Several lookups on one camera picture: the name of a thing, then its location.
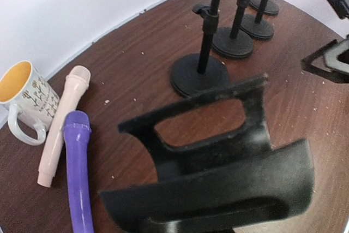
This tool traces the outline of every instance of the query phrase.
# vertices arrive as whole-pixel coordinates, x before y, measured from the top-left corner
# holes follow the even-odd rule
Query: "round stand base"
[[[230,38],[231,28],[221,27],[213,37],[213,50],[226,58],[243,59],[249,57],[253,52],[253,41],[249,35],[239,30],[235,39]]]
[[[197,72],[199,54],[190,54],[177,60],[171,71],[171,83],[183,97],[199,95],[204,91],[227,86],[230,82],[228,70],[210,56],[204,74]]]
[[[240,28],[250,37],[257,40],[269,40],[274,35],[272,24],[264,19],[262,19],[261,23],[256,24],[255,16],[252,14],[244,15]]]
[[[258,11],[260,8],[261,0],[250,0],[250,6],[255,10]],[[264,14],[269,16],[276,16],[279,13],[279,7],[276,5],[273,1],[268,1],[267,7],[264,10]]]

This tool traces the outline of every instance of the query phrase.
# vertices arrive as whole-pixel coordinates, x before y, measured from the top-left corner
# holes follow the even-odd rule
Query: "microphone stand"
[[[229,84],[226,67],[209,55],[213,34],[218,27],[220,0],[212,0],[210,7],[196,5],[193,12],[203,18],[203,38],[200,54],[190,54],[177,60],[171,71],[171,83],[175,91],[184,97],[192,97],[204,91]]]
[[[245,9],[249,5],[249,0],[237,0],[237,10],[235,13],[232,28],[218,28],[213,37],[213,50],[226,58],[242,59],[249,57],[253,52],[253,41],[243,31],[240,25],[245,13]]]
[[[270,40],[274,35],[273,25],[263,19],[267,3],[268,0],[261,0],[257,15],[245,15],[241,23],[241,30],[246,32],[253,39]]]

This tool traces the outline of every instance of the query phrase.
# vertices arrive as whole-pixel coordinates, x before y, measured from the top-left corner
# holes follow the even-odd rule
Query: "microphone head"
[[[67,114],[65,118],[64,129],[71,125],[82,125],[90,129],[89,118],[85,112],[75,110]]]
[[[91,72],[87,68],[77,65],[70,71],[68,76],[80,77],[84,82],[89,83]]]
[[[65,119],[63,134],[67,152],[70,147],[76,146],[87,149],[91,134],[87,114],[77,110],[69,113]]]

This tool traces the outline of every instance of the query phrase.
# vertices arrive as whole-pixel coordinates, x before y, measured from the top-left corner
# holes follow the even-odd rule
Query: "wood grain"
[[[66,74],[75,65],[92,73],[79,109],[91,118],[89,181],[95,232],[122,232],[107,215],[98,191],[157,180],[149,154],[134,137],[119,134],[123,120],[180,100],[169,81],[174,61],[198,52],[202,20],[191,12],[210,0],[169,0],[94,43],[49,82],[62,94]],[[281,0],[269,42],[255,41],[244,61],[220,58],[232,81],[269,74],[264,97],[274,147],[306,137],[315,165],[314,199],[306,214],[237,230],[241,232],[342,232],[349,214],[349,85],[302,72],[300,60],[334,38],[329,28]],[[220,25],[232,24],[236,0],[221,0]],[[235,128],[243,120],[234,101],[201,109],[160,124],[163,137],[176,145]],[[42,146],[16,140],[8,127],[0,132],[0,226],[5,233],[71,233],[65,152],[53,187],[37,185]]]

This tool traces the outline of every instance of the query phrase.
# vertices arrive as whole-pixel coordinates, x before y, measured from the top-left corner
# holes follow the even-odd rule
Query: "pink object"
[[[68,113],[76,109],[80,98],[88,89],[90,71],[80,65],[74,67],[66,77],[64,91],[52,121],[39,165],[38,184],[51,187],[56,174],[59,156],[63,147],[63,124]]]

